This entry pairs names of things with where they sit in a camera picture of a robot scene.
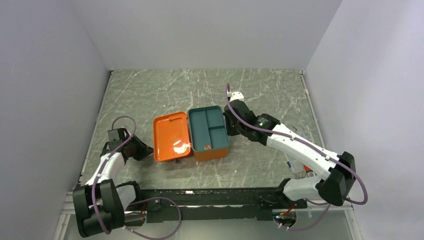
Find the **teal plastic tray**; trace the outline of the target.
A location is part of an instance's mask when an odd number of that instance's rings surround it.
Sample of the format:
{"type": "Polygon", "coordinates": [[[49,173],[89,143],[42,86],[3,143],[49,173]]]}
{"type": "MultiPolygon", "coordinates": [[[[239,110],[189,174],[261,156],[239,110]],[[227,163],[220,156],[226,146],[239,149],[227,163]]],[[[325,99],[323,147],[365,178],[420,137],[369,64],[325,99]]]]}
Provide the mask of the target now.
{"type": "Polygon", "coordinates": [[[192,148],[195,152],[225,149],[230,146],[223,110],[218,105],[188,111],[192,148]]]}

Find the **orange medicine box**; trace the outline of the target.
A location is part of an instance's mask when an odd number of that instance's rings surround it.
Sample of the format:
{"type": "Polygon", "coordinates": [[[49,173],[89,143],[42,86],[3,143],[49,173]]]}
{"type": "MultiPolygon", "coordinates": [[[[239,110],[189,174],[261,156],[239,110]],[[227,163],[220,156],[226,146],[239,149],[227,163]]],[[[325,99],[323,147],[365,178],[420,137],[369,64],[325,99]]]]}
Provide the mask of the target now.
{"type": "Polygon", "coordinates": [[[227,156],[229,147],[195,152],[192,147],[188,112],[175,112],[153,120],[153,156],[157,162],[179,160],[193,155],[196,161],[209,161],[227,156]]]}

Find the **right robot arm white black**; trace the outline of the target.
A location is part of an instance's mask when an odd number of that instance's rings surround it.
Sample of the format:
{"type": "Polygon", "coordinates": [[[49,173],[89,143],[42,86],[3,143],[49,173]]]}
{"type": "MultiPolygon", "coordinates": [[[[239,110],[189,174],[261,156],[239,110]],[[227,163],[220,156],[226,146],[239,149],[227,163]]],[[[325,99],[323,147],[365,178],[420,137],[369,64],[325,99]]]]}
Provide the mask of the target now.
{"type": "Polygon", "coordinates": [[[287,208],[301,199],[321,198],[342,206],[358,178],[355,159],[348,152],[338,154],[301,137],[276,118],[263,113],[255,115],[244,101],[226,98],[224,117],[230,135],[242,135],[252,142],[282,151],[300,161],[314,177],[284,179],[275,191],[276,203],[287,208]]]}

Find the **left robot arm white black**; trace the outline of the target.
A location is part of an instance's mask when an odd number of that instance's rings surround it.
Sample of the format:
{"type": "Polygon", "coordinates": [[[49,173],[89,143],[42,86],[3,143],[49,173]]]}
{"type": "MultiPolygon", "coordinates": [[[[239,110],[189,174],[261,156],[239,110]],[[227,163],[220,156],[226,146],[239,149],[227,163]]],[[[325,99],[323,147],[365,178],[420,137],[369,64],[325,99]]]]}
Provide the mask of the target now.
{"type": "Polygon", "coordinates": [[[142,161],[154,149],[123,127],[109,130],[107,135],[93,176],[72,192],[78,232],[83,238],[123,227],[126,208],[137,210],[144,203],[136,181],[116,185],[115,180],[128,159],[142,161]]]}

